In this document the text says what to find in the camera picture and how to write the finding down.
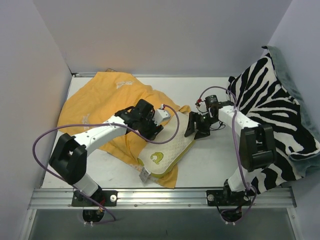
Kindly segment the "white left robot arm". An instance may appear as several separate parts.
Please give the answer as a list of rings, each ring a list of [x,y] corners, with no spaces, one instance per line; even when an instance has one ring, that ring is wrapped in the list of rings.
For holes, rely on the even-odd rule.
[[[101,201],[100,186],[87,174],[87,157],[109,141],[126,135],[128,128],[138,131],[144,138],[153,141],[163,129],[162,122],[171,115],[164,109],[140,99],[136,106],[117,111],[104,123],[84,132],[70,136],[61,135],[49,160],[49,165],[69,185],[83,192],[83,200],[90,206]]]

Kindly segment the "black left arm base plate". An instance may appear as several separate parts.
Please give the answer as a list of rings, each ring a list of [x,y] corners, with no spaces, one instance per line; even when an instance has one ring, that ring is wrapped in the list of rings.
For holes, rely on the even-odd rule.
[[[97,203],[105,207],[115,207],[117,205],[118,191],[116,190],[98,190],[90,197]],[[90,199],[85,197],[79,190],[73,192],[71,201],[72,207],[97,207]]]

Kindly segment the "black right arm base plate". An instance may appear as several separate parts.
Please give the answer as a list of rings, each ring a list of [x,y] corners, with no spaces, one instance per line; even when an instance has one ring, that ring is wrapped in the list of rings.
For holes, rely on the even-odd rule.
[[[238,207],[249,206],[251,198],[245,191],[227,193],[222,189],[210,189],[206,191],[206,201],[208,206],[218,207]]]

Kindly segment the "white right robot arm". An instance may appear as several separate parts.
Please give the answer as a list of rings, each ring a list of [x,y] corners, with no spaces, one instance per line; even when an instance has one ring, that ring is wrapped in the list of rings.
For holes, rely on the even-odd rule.
[[[195,134],[195,140],[206,138],[217,122],[231,128],[238,169],[225,181],[221,197],[232,205],[239,200],[239,192],[251,190],[250,183],[259,171],[276,162],[274,131],[270,125],[257,123],[241,113],[230,100],[219,101],[216,95],[209,95],[204,105],[204,112],[189,113],[184,136]]]

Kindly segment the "cream quilted pillow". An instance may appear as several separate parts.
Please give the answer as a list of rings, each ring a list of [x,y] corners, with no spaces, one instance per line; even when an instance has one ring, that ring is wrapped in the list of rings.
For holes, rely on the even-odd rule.
[[[194,134],[185,137],[189,115],[178,112],[178,119],[172,117],[156,136],[156,142],[163,142],[175,132],[176,136],[165,144],[147,143],[137,157],[142,166],[139,174],[144,183],[148,179],[166,188],[175,188],[178,179],[178,162],[194,144]]]

